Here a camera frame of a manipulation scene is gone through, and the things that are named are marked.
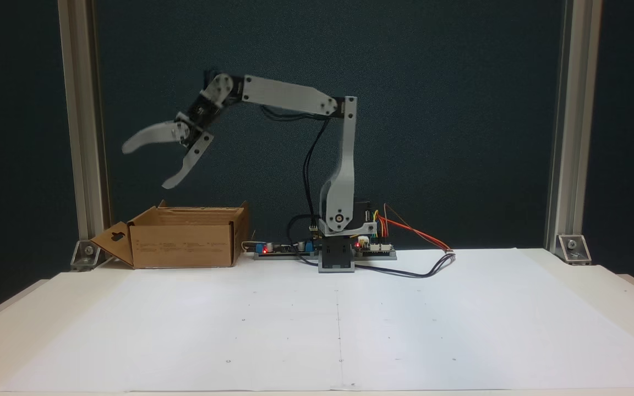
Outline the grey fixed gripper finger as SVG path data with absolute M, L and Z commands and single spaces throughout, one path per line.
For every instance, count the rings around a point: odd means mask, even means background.
M 214 136 L 210 133 L 203 132 L 196 139 L 194 145 L 189 148 L 186 155 L 183 158 L 183 165 L 178 173 L 174 174 L 166 181 L 163 182 L 162 187 L 166 190 L 170 190 L 175 188 L 179 183 L 181 183 L 184 178 L 190 173 L 192 168 L 196 165 L 199 158 L 203 155 L 203 153 L 207 150 L 209 145 L 211 145 L 214 140 Z

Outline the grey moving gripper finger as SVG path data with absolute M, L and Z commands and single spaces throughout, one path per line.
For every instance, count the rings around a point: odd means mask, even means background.
M 122 145 L 124 155 L 133 153 L 141 146 L 164 143 L 183 143 L 189 135 L 190 128 L 183 122 L 163 122 L 153 124 L 139 130 Z

